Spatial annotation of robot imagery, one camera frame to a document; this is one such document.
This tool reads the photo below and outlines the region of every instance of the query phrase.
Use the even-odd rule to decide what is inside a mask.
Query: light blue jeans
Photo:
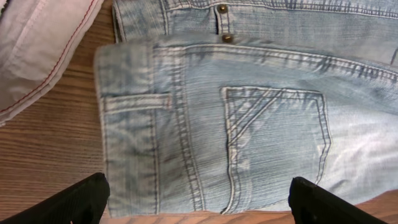
[[[128,42],[95,58],[113,217],[288,210],[296,176],[350,203],[398,189],[395,1],[114,3]]]

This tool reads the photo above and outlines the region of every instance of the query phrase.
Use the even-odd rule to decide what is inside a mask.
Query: wooden floor
[[[86,33],[63,77],[39,101],[0,128],[0,220],[27,209],[102,170],[100,121],[93,81],[93,56],[114,42],[111,1]],[[398,190],[359,206],[398,223]],[[103,223],[293,223],[290,213],[247,212],[159,215]]]

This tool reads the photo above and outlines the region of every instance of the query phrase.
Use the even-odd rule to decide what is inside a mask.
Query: black object
[[[105,175],[96,173],[0,224],[99,224],[108,197]]]
[[[303,177],[292,180],[289,206],[296,224],[385,223]]]
[[[108,197],[105,175],[96,173],[0,224],[98,224]],[[385,223],[303,177],[292,180],[289,206],[296,224]]]

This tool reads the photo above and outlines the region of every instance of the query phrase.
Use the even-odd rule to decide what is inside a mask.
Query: white garment
[[[2,9],[5,4],[6,4],[6,0],[0,0],[0,9]]]
[[[56,84],[102,2],[9,2],[0,20],[0,123]]]

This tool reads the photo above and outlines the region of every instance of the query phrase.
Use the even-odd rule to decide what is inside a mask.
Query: seam
[[[264,99],[264,98],[267,98],[267,95],[269,94],[269,92],[270,92],[270,90],[266,90],[263,94],[262,94],[262,96],[261,97],[259,97],[258,99],[256,98],[256,97],[253,97],[253,98],[255,98],[255,99],[257,99],[257,101],[254,103],[254,105],[250,108],[250,109],[248,109],[246,112],[245,112],[245,114],[242,116],[242,117],[240,117],[238,120],[237,120],[237,122],[235,122],[235,124],[232,126],[232,130],[234,130],[234,129],[237,129],[238,128],[238,125],[247,117],[247,116],[249,116],[249,114],[250,114],[250,112],[252,112],[256,107],[257,107],[257,105]]]
[[[230,29],[229,29],[229,9],[228,12],[226,12],[226,20],[227,20],[227,25],[228,25],[228,33],[231,33]]]
[[[31,12],[29,19],[26,21],[24,28],[21,30],[21,33],[19,34],[16,44],[12,47],[11,53],[8,56],[7,60],[4,62],[4,64],[0,67],[0,74],[2,74],[2,71],[10,64],[10,62],[17,56],[19,53],[19,49],[22,45],[25,44],[25,40],[27,37],[27,33],[31,30],[33,27],[34,23],[36,22],[37,18],[40,16],[43,8],[47,4],[47,0],[40,0],[36,5],[35,9],[33,12]]]
[[[221,27],[221,19],[220,19],[220,14],[217,10],[217,6],[213,6],[213,10],[215,13],[215,17],[216,17],[216,28],[217,28],[217,34],[220,35],[223,33],[222,27]]]
[[[391,63],[390,63],[391,65],[394,64],[394,61],[396,60],[397,53],[398,53],[398,49],[396,49],[396,51],[395,51],[394,54],[392,55]]]
[[[194,191],[194,188],[193,188],[193,180],[192,180],[191,171],[190,171],[190,168],[189,168],[189,165],[188,165],[188,160],[190,159],[189,151],[187,151],[187,147],[186,147],[186,144],[188,144],[188,142],[185,140],[186,143],[184,143],[184,136],[186,136],[187,133],[184,133],[184,130],[183,130],[184,123],[181,120],[181,116],[183,116],[181,111],[180,111],[181,109],[183,109],[183,107],[180,106],[180,104],[182,103],[182,100],[181,100],[182,87],[181,87],[181,84],[178,83],[178,82],[180,82],[180,80],[177,81],[177,78],[178,78],[177,76],[178,76],[178,73],[180,72],[179,70],[181,68],[179,66],[177,66],[177,63],[176,63],[177,53],[178,52],[175,52],[173,54],[173,59],[174,59],[174,65],[173,66],[174,66],[174,69],[173,69],[173,72],[172,72],[172,81],[173,81],[173,86],[174,86],[174,90],[175,90],[175,97],[176,97],[176,102],[175,102],[175,106],[174,106],[175,107],[175,115],[176,115],[176,120],[177,120],[178,135],[179,135],[179,141],[180,141],[180,146],[181,146],[181,150],[182,150],[182,156],[183,156],[185,171],[187,172],[188,183],[189,183],[189,186],[190,186],[190,189],[191,189],[193,209],[194,209],[194,211],[197,211],[198,207],[197,207],[196,195],[195,195],[195,191]]]
[[[282,200],[279,200],[279,201],[277,201],[277,202],[270,203],[270,204],[264,205],[264,206],[249,207],[248,210],[254,210],[254,209],[260,209],[260,208],[270,207],[270,206],[276,205],[276,204],[278,204],[278,203],[281,203],[281,202],[283,202],[283,201],[287,201],[287,199],[282,199]]]
[[[153,70],[153,46],[151,45],[151,42],[146,42],[147,46],[147,68],[148,68],[148,91],[152,94],[155,93],[154,90],[154,70]],[[158,99],[164,99],[162,97],[163,95],[157,95],[156,97]],[[157,155],[157,144],[156,144],[156,138],[155,138],[155,110],[151,110],[150,116],[150,138],[152,141],[152,147],[154,151],[154,172],[155,172],[155,214],[159,214],[159,162],[158,162],[158,155]]]
[[[220,15],[220,27],[221,27],[221,34],[224,34],[224,24],[223,24],[223,15]]]
[[[235,110],[236,105],[235,105],[235,101],[232,101],[233,104],[233,108]],[[238,134],[238,129],[235,129],[235,136]],[[241,176],[239,174],[238,171],[238,157],[239,157],[239,149],[238,149],[238,141],[235,141],[235,150],[236,150],[236,157],[235,157],[235,172],[236,172],[236,176],[238,177],[238,185],[239,185],[239,196],[238,196],[238,202],[235,205],[235,208],[231,211],[234,212],[238,209],[238,205],[241,202],[241,196],[242,196],[242,183],[241,183]]]
[[[250,121],[248,121],[248,123],[246,123],[243,126],[242,130],[240,130],[239,134],[232,140],[232,142],[230,144],[234,143],[235,141],[238,141],[238,139],[246,132],[246,130],[250,126],[250,124],[253,123],[253,121],[256,120],[257,117],[260,116],[266,109],[268,109],[268,107],[270,105],[272,105],[276,99],[278,99],[278,96],[283,94],[284,90],[285,89],[281,89],[270,101],[268,101],[267,104],[264,105],[262,107],[262,109],[259,112],[257,112],[257,114],[253,118],[251,118]]]
[[[118,9],[118,10],[115,10],[115,11],[116,11],[116,18],[117,18],[117,21],[118,21],[118,23],[119,23],[119,29],[122,30],[122,32],[123,32],[123,34],[122,34],[122,32],[121,32],[121,34],[122,34],[122,35],[121,35],[121,37],[122,37],[122,42],[126,42],[126,41],[127,41],[127,40],[126,40],[126,31],[124,30],[123,19],[122,19],[122,16],[120,15],[119,4],[118,4],[117,1],[113,1],[113,4],[114,4],[114,7]]]
[[[104,167],[104,171],[105,171],[105,176],[106,178],[108,178],[108,182],[110,182],[110,177],[109,177],[109,164],[108,164],[108,132],[107,132],[107,123],[105,121],[105,114],[104,114],[104,106],[103,106],[103,99],[101,99],[100,96],[100,83],[102,83],[101,81],[101,75],[100,75],[100,70],[97,67],[98,65],[95,64],[94,69],[95,71],[95,88],[97,91],[97,101],[98,101],[98,109],[99,109],[99,123],[101,124],[101,137],[102,137],[102,143],[103,143],[103,155],[104,155],[104,163],[105,163],[105,167]],[[108,211],[109,211],[109,216],[113,217],[112,215],[112,210],[111,210],[111,197],[108,197],[107,199],[107,205],[108,205]]]
[[[232,172],[233,172],[232,171],[233,161],[231,159],[232,158],[232,153],[231,153],[232,149],[230,147],[228,147],[228,143],[232,139],[232,133],[231,133],[231,130],[230,130],[230,126],[231,126],[232,122],[231,122],[231,119],[229,118],[230,109],[229,109],[229,101],[228,101],[228,91],[229,90],[227,88],[224,89],[224,90],[221,90],[221,93],[223,95],[223,101],[224,101],[224,109],[225,109],[225,120],[226,120],[225,126],[226,126],[226,132],[227,132],[227,136],[228,136],[226,148],[227,148],[227,153],[228,153],[228,177],[229,177],[229,181],[230,181],[230,184],[231,184],[231,194],[230,194],[230,197],[229,197],[229,202],[227,204],[227,207],[221,212],[222,214],[229,213],[229,211],[231,210],[231,207],[232,207],[233,202],[234,202],[235,190],[236,190],[235,189],[234,176],[232,174]]]
[[[90,9],[91,9],[93,3],[94,3],[94,0],[91,0],[90,6],[88,7],[88,9],[87,9],[87,11],[86,11],[86,13],[85,13],[83,19],[80,21],[79,26],[75,29],[75,31],[73,32],[72,36],[69,38],[69,40],[68,40],[68,42],[67,42],[65,48],[62,50],[62,53],[61,53],[60,58],[58,59],[58,61],[56,62],[56,64],[54,65],[54,67],[52,68],[52,70],[50,71],[50,73],[47,75],[47,77],[45,78],[45,80],[44,80],[40,85],[38,85],[36,88],[34,88],[32,91],[30,91],[28,94],[26,94],[24,97],[22,97],[22,98],[19,99],[17,102],[15,102],[13,105],[11,105],[11,106],[9,106],[9,107],[3,109],[3,110],[0,110],[0,113],[1,113],[1,112],[4,112],[4,111],[7,111],[7,110],[9,110],[9,109],[11,109],[12,107],[14,107],[14,106],[17,105],[18,103],[20,103],[22,100],[26,99],[30,94],[32,94],[33,92],[35,92],[36,90],[38,90],[44,83],[47,82],[47,80],[49,80],[49,78],[51,77],[51,74],[54,72],[55,68],[56,68],[56,67],[58,66],[58,64],[60,63],[61,58],[62,58],[63,55],[65,54],[65,51],[66,51],[67,47],[69,46],[69,43],[71,42],[72,38],[75,36],[77,30],[81,27],[81,25],[83,24],[83,21],[86,19],[86,16],[88,15],[88,11],[90,11]]]
[[[164,109],[163,106],[140,106],[139,108],[126,108],[120,110],[111,110],[104,112],[105,114],[116,114],[128,111],[139,111],[139,110],[155,110],[155,109]]]
[[[195,174],[195,178],[197,179],[197,185],[198,185],[198,190],[199,190],[199,194],[200,194],[200,200],[201,200],[201,209],[202,210],[206,210],[205,207],[205,198],[203,196],[203,189],[201,186],[201,181],[199,178],[199,173],[198,173],[198,168],[197,168],[197,164],[195,161],[195,155],[192,152],[192,139],[191,139],[191,134],[190,134],[190,122],[189,122],[189,110],[188,110],[188,102],[187,102],[187,91],[185,89],[186,83],[185,83],[185,71],[183,70],[185,62],[183,61],[184,57],[180,57],[180,69],[182,71],[181,74],[181,86],[182,86],[182,100],[183,100],[183,113],[185,115],[185,124],[186,124],[186,128],[187,128],[187,139],[188,139],[188,150],[190,151],[190,157],[192,160],[192,166],[193,166],[193,171]]]
[[[215,6],[217,4],[222,3],[223,1],[218,1],[218,2],[213,2],[211,4],[207,5],[202,5],[202,6],[191,6],[191,7],[184,7],[183,5],[180,6],[175,6],[171,7],[168,9],[168,11],[174,11],[178,9],[186,9],[186,8],[192,8],[192,9],[206,9],[208,7]],[[228,2],[229,5],[232,6],[254,6],[254,7],[265,7],[268,9],[275,9],[275,10],[288,10],[288,11],[313,11],[313,12],[331,12],[331,13],[341,13],[341,14],[358,14],[362,16],[372,16],[372,17],[380,17],[380,18],[386,18],[386,19],[398,19],[398,13],[397,12],[387,12],[387,11],[376,11],[373,9],[366,9],[365,6],[357,6],[357,7],[352,7],[352,6],[338,6],[338,5],[333,5],[333,4],[311,4],[311,3],[300,3],[300,8],[297,8],[297,5],[295,4],[294,7],[288,7],[286,4],[282,4],[281,2],[277,2],[276,4],[279,4],[281,6],[276,6],[274,3],[272,4],[267,4],[262,2],[262,4],[258,4],[254,1],[251,1],[251,3],[233,3],[233,2]]]
[[[155,111],[151,110],[151,115],[150,115],[150,139],[152,141],[152,147],[153,147],[153,152],[154,152],[154,170],[155,170],[155,214],[159,214],[159,159],[158,159],[158,148],[157,148],[157,143],[155,140],[155,135],[156,135],[156,130],[155,130],[155,122],[154,122],[154,117],[155,117]]]
[[[167,11],[165,9],[163,0],[159,0],[159,1],[160,1],[160,5],[162,6],[162,16],[163,16],[163,21],[164,21],[164,33],[165,33],[165,35],[168,35],[169,34],[169,22],[167,19]]]
[[[261,90],[261,91],[280,91],[280,88],[269,88],[269,87],[259,87],[259,86],[227,86],[224,87],[229,90],[241,92],[242,90]],[[321,94],[319,91],[313,91],[313,90],[295,90],[295,89],[285,89],[284,92],[287,93],[301,93],[301,94]]]
[[[239,90],[247,90],[247,89],[249,89],[249,90],[257,90],[258,88],[245,88],[245,87],[242,87],[241,89],[236,89],[236,88],[227,87],[227,89],[229,89],[229,90],[230,89],[235,89],[235,91],[239,91]],[[302,94],[317,94],[317,95],[320,95],[320,98],[322,100],[322,110],[323,110],[323,112],[325,112],[325,100],[324,100],[323,95],[321,93],[315,92],[315,91],[300,91],[300,93],[302,93]],[[274,96],[274,97],[261,97],[261,99],[264,99],[264,98],[275,98],[275,97],[276,96]],[[324,148],[322,150],[322,153],[321,153],[321,156],[320,156],[320,162],[319,162],[319,165],[318,165],[318,174],[317,174],[317,178],[315,179],[315,183],[318,184],[319,181],[321,181],[321,179],[322,179],[326,157],[328,155],[329,148],[331,147],[331,143],[330,143],[331,139],[330,139],[330,135],[329,134],[327,136],[328,142],[326,142],[324,129],[326,128],[326,130],[328,130],[328,126],[327,126],[328,124],[327,124],[327,120],[326,120],[326,114],[325,113],[321,114],[321,112],[320,112],[320,105],[318,103],[319,99],[316,99],[316,98],[294,98],[294,97],[292,98],[292,97],[281,97],[281,96],[280,97],[276,97],[276,98],[292,99],[292,100],[314,100],[316,102],[316,104],[317,104],[318,119],[319,119],[320,129],[322,131],[322,137],[323,137],[323,142],[324,142]],[[237,167],[236,167],[236,172],[237,172],[237,175],[239,177],[239,173],[238,173],[238,168]],[[274,202],[274,203],[271,203],[271,204],[268,204],[268,205],[264,205],[264,206],[260,206],[260,207],[249,207],[249,208],[244,208],[244,209],[252,210],[252,209],[258,209],[258,208],[264,208],[264,207],[268,207],[268,206],[271,206],[271,205],[275,205],[275,204],[277,204],[279,202],[282,202],[284,200],[286,200],[286,199],[282,199],[282,200],[279,200],[277,202]],[[238,208],[238,205],[236,206],[236,208],[234,210],[230,211],[230,213],[235,213],[236,209]]]
[[[206,46],[204,46],[204,45],[202,45],[202,46],[201,45],[196,45],[196,46],[194,46],[194,45],[192,45],[192,46],[189,46],[189,47],[184,47],[184,49],[189,49],[191,47],[195,47],[195,48],[198,48],[198,49],[214,47],[215,49],[217,49],[217,48],[223,48],[223,47],[231,48],[232,45],[223,45],[223,46],[221,46],[221,45],[206,45]],[[345,69],[347,69],[346,72],[350,72],[352,75],[354,75],[354,71],[358,71],[359,69],[357,67],[360,67],[361,69],[360,69],[360,72],[358,73],[358,78],[363,76],[364,73],[374,73],[374,72],[376,72],[376,73],[381,73],[381,74],[377,74],[378,77],[375,78],[375,79],[386,78],[386,79],[389,79],[389,80],[393,81],[394,83],[398,82],[398,73],[396,73],[396,72],[393,72],[393,71],[390,71],[390,70],[386,70],[386,69],[383,69],[383,68],[373,67],[373,66],[366,65],[366,64],[363,64],[363,63],[360,63],[360,62],[355,62],[355,61],[347,60],[347,59],[343,59],[343,58],[331,57],[331,56],[326,56],[326,55],[315,55],[315,54],[308,54],[308,53],[298,53],[298,52],[291,52],[291,51],[287,51],[287,50],[257,49],[257,48],[254,48],[254,47],[233,46],[233,48],[236,48],[237,50],[238,49],[248,49],[248,50],[251,50],[251,51],[258,51],[258,52],[262,52],[262,53],[271,52],[271,53],[274,53],[274,54],[277,54],[277,53],[289,54],[291,56],[301,56],[301,57],[302,56],[308,56],[312,60],[314,60],[315,58],[318,58],[318,59],[329,58],[330,62],[329,62],[328,66],[329,66],[329,68],[330,68],[330,65],[333,66],[333,68],[330,68],[330,69],[343,70],[342,68],[345,68]],[[181,49],[171,49],[171,48],[167,48],[167,49],[169,51],[181,50]],[[189,53],[186,53],[186,55],[195,54],[195,53],[196,52],[189,52]],[[202,51],[201,53],[224,53],[224,54],[230,54],[230,55],[231,54],[235,54],[235,55],[248,55],[248,56],[262,56],[262,57],[264,57],[264,54],[253,54],[252,52],[228,52],[228,51],[222,51],[222,50],[208,50],[208,51]],[[162,54],[163,54],[162,56],[169,55],[169,53],[167,53],[167,52],[162,52]],[[270,55],[270,54],[267,54],[265,57],[281,58],[281,59],[286,59],[286,60],[292,60],[292,61],[297,61],[297,62],[306,62],[306,63],[312,63],[312,64],[319,64],[320,63],[320,62],[310,61],[309,59],[300,59],[300,60],[298,60],[298,59],[294,59],[294,58],[287,58],[287,57],[281,57],[281,56],[278,56],[278,55]],[[349,65],[338,65],[337,64],[338,62],[339,63],[348,63]]]
[[[104,99],[106,100],[106,103],[121,103],[125,101],[134,101],[134,102],[140,102],[140,101],[146,101],[146,100],[166,100],[169,98],[168,93],[152,93],[152,94],[138,94],[138,95],[127,95],[127,96],[115,96],[115,97],[105,97]]]
[[[322,177],[323,177],[323,174],[324,174],[324,172],[325,172],[325,166],[326,166],[326,159],[327,159],[327,157],[328,157],[328,155],[329,155],[329,150],[330,150],[330,148],[331,148],[331,134],[330,134],[330,130],[329,130],[329,124],[328,124],[328,116],[327,116],[327,110],[326,110],[326,101],[325,101],[325,97],[322,95],[321,96],[321,98],[322,98],[322,110],[323,110],[323,119],[325,120],[325,126],[326,127],[323,127],[322,126],[322,128],[324,129],[324,128],[326,128],[326,130],[325,131],[327,131],[327,140],[328,140],[328,147],[327,147],[327,150],[326,151],[323,151],[322,152],[322,154],[321,154],[321,157],[320,157],[320,169],[322,168],[322,171],[321,172],[319,172],[320,173],[320,175],[319,175],[319,179],[318,179],[318,181],[316,182],[316,184],[318,185],[319,183],[320,183],[320,181],[322,180]]]

